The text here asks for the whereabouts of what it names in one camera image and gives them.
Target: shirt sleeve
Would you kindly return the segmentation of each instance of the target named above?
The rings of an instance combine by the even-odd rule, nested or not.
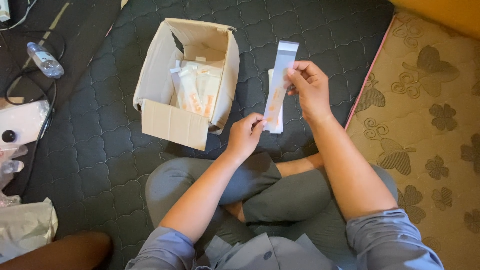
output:
[[[190,270],[195,259],[193,243],[182,233],[158,227],[125,270]]]
[[[444,269],[403,209],[352,219],[347,222],[347,237],[358,253],[358,269]]]

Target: white device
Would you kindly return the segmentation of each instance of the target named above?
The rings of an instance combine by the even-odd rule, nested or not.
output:
[[[0,0],[0,22],[5,22],[6,20],[10,20],[8,0]]]

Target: black cable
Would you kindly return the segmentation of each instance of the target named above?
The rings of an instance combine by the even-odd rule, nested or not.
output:
[[[63,57],[64,53],[65,53],[65,50],[66,50],[66,40],[65,40],[65,37],[60,34],[59,32],[57,31],[54,31],[54,30],[33,30],[33,31],[23,31],[23,32],[20,32],[20,33],[15,33],[13,34],[13,36],[23,36],[23,37],[30,37],[30,38],[37,38],[37,39],[41,39],[43,40],[44,42],[48,43],[51,45],[51,47],[53,49],[55,49],[54,46],[52,46],[52,44],[47,41],[46,39],[42,38],[42,37],[33,37],[33,36],[28,36],[28,35],[25,35],[27,33],[40,33],[40,32],[50,32],[50,33],[54,33],[58,36],[61,37],[62,39],[62,50],[61,50],[61,53],[58,55],[58,57],[56,58],[58,61]],[[13,104],[13,105],[22,105],[22,104],[26,104],[26,103],[31,103],[31,102],[35,102],[35,101],[38,101],[38,100],[41,100],[42,98],[45,98],[45,100],[49,103],[49,109],[48,109],[48,112],[47,112],[47,115],[45,116],[45,120],[43,121],[43,124],[42,126],[40,127],[40,132],[38,133],[38,136],[36,138],[36,141],[35,141],[35,145],[34,145],[34,148],[33,148],[33,152],[32,152],[32,158],[30,160],[30,164],[29,164],[29,168],[28,168],[28,172],[27,172],[27,184],[30,182],[30,177],[32,175],[32,171],[33,171],[33,166],[34,166],[34,161],[35,161],[35,155],[36,155],[36,150],[38,148],[38,143],[40,141],[40,139],[42,138],[43,134],[45,133],[45,131],[48,129],[49,125],[51,124],[52,122],[52,119],[53,119],[53,111],[54,111],[54,106],[55,106],[55,101],[57,100],[57,80],[56,79],[53,79],[53,98],[52,98],[52,101],[50,102],[49,99],[48,99],[48,93],[49,93],[49,90],[52,88],[49,87],[49,89],[47,90],[44,90],[38,83],[36,83],[34,80],[30,79],[34,84],[36,84],[38,86],[38,88],[40,89],[40,91],[42,92],[42,96],[39,97],[38,99],[35,99],[35,100],[31,100],[31,101],[28,101],[28,102],[24,102],[24,103],[15,103],[15,102],[12,102],[10,99],[9,99],[9,93],[10,93],[10,90],[11,90],[11,86],[13,85],[13,83],[16,81],[16,80],[19,80],[21,77],[23,77],[24,75],[27,75],[27,74],[31,74],[31,73],[34,73],[34,72],[39,72],[41,71],[38,67],[30,67],[30,68],[25,68],[25,69],[22,69],[20,67],[20,65],[18,64],[17,61],[15,61],[15,59],[13,58],[13,55],[12,55],[12,52],[10,51],[10,47],[8,46],[8,43],[7,43],[7,40],[5,39],[5,37],[3,36],[2,32],[0,31],[0,36],[3,40],[3,42],[5,43],[5,47],[7,48],[7,52],[9,53],[12,61],[17,65],[18,69],[20,70],[19,73],[6,85],[5,87],[5,95],[4,95],[4,98],[5,100],[10,103],[10,104]]]

